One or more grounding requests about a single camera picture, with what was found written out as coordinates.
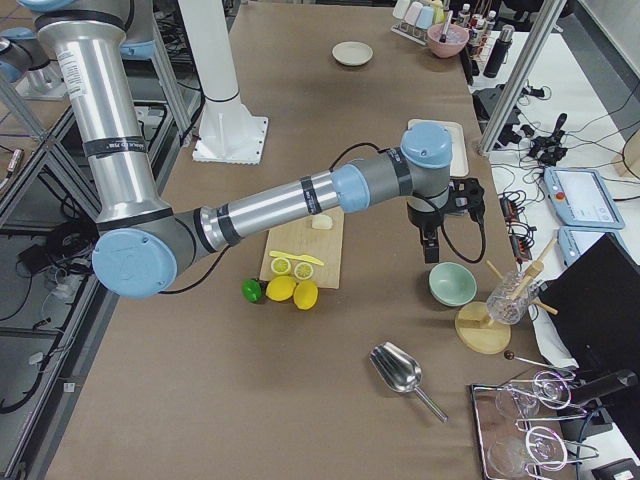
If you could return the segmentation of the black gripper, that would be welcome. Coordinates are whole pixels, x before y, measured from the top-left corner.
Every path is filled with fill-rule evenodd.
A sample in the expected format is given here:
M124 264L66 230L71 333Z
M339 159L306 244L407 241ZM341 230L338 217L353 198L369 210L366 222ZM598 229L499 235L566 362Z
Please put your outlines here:
M468 212L484 237L484 188L477 178L452 179L442 194L426 197L414 192L410 199L418 201L416 205L407 203L407 209L410 222L420 230L426 264L439 262L436 230L440 228L445 239L450 240L445 230L446 215Z

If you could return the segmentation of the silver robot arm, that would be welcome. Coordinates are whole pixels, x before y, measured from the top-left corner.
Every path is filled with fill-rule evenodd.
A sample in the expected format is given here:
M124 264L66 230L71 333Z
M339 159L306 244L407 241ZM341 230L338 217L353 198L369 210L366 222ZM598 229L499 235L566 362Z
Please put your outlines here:
M450 176L448 130L436 122L409 128L376 157L304 176L217 208L175 213L158 194L126 72L125 58L156 51L148 1L30 1L38 38L57 57L101 202L92 253L98 280L129 298L169 294L199 259L221 257L249 235L332 208L362 211L396 197L407 201L427 262L448 214L484 220L483 189Z

